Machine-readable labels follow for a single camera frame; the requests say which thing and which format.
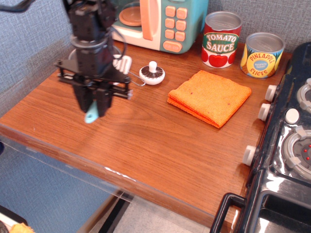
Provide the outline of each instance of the stove burner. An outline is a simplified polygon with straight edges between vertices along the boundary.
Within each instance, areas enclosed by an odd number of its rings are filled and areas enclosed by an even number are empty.
[[[283,156],[287,166],[311,180],[311,130],[296,127],[283,143]]]
[[[302,165],[309,169],[311,166],[311,138],[297,141],[293,146],[293,151],[295,156],[301,160]]]
[[[303,110],[307,110],[311,113],[311,79],[307,79],[306,84],[303,85],[297,92],[297,100],[299,106]]]

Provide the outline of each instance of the tin can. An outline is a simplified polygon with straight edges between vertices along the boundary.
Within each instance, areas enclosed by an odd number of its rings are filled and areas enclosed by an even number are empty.
[[[242,20],[232,12],[217,11],[205,18],[202,61],[210,67],[225,68],[233,64]]]
[[[285,41],[271,33],[254,33],[246,38],[242,71],[254,78],[275,74],[285,48]]]

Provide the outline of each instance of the white knob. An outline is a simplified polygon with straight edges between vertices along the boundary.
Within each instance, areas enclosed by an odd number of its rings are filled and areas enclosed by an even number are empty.
[[[268,89],[267,89],[267,92],[266,92],[266,96],[265,96],[265,99],[267,101],[272,102],[274,94],[276,93],[276,88],[277,88],[277,86],[275,86],[275,85],[269,85],[268,86]]]
[[[299,112],[294,108],[289,109],[285,114],[285,121],[290,125],[295,124],[298,119]]]
[[[271,107],[271,104],[269,104],[269,103],[263,103],[261,105],[261,108],[260,108],[260,111],[258,114],[258,118],[260,120],[266,121],[270,107]]]
[[[151,73],[156,73],[156,62],[152,61],[152,62],[149,62],[149,72]]]
[[[247,146],[243,156],[243,163],[251,166],[254,155],[255,155],[256,147]]]

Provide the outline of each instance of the wooden table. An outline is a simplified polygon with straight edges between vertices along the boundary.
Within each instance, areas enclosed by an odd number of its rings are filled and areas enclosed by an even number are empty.
[[[224,69],[202,63],[201,44],[199,37],[181,55],[128,46],[133,73],[154,60],[166,77],[155,86],[131,84],[132,99],[114,98],[105,117],[92,124],[84,123],[72,87],[59,82],[56,71],[0,119],[0,134],[211,226],[225,193],[245,196],[250,169],[242,164],[243,153],[259,142],[264,122],[257,116],[266,89],[279,83],[291,55],[283,54],[276,75],[255,79],[240,69],[243,44],[234,64]],[[252,89],[221,129],[167,103],[169,91],[199,70]],[[227,225],[234,215],[231,211]]]

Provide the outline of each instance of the black handle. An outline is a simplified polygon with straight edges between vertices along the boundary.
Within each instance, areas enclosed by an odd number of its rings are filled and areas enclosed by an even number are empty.
[[[210,233],[220,233],[230,206],[237,206],[241,208],[241,211],[243,211],[245,203],[246,199],[241,196],[238,196],[234,193],[225,194],[222,202],[219,205],[213,225],[210,228]]]
[[[4,144],[0,142],[0,155],[2,154],[3,151],[4,151]]]

